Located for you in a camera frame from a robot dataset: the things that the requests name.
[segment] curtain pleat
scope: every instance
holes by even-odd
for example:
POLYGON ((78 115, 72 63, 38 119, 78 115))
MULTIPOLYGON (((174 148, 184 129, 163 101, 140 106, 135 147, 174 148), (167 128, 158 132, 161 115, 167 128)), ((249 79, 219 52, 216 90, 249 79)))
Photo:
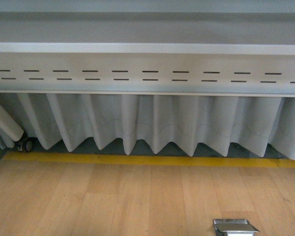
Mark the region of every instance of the curtain pleat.
MULTIPOLYGON (((235 142, 264 156, 269 143, 295 159, 295 98, 20 93, 0 104, 45 149, 93 137, 99 149, 122 138, 126 154, 143 139, 154 153, 174 142, 192 156, 205 143, 226 156, 235 142)), ((0 147, 11 145, 0 130, 0 147)))

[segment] yellow stripe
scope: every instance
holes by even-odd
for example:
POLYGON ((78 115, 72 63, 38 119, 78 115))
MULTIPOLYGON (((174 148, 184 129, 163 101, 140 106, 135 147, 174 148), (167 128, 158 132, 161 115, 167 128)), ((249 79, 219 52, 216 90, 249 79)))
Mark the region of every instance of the yellow stripe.
POLYGON ((72 153, 9 152, 3 159, 14 161, 75 162, 121 165, 295 168, 295 161, 293 160, 263 158, 126 156, 72 153))

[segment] white shelf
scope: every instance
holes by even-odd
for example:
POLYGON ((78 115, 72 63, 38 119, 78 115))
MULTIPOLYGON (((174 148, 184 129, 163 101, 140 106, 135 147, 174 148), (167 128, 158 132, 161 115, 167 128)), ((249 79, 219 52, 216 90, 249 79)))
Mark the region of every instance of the white shelf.
POLYGON ((0 12, 0 52, 295 55, 295 14, 0 12))
POLYGON ((0 12, 0 92, 295 97, 294 11, 32 10, 0 12))

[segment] wooden floor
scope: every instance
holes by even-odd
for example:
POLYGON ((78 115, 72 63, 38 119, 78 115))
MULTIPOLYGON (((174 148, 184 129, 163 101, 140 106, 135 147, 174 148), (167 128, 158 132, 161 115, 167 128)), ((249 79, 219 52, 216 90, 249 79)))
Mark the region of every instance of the wooden floor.
POLYGON ((0 162, 0 236, 295 236, 295 169, 0 162))

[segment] ventilation slot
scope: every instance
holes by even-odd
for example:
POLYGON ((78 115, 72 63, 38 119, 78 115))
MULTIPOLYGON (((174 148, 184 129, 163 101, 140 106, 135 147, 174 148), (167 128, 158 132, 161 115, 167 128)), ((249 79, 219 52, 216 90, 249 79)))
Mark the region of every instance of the ventilation slot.
POLYGON ((189 73, 189 71, 173 71, 173 73, 189 73))
POLYGON ((204 71, 204 74, 219 74, 219 71, 204 71))
POLYGON ((265 73, 265 75, 282 75, 282 73, 265 73))
POLYGON ((236 75, 250 75, 250 72, 234 72, 236 75))

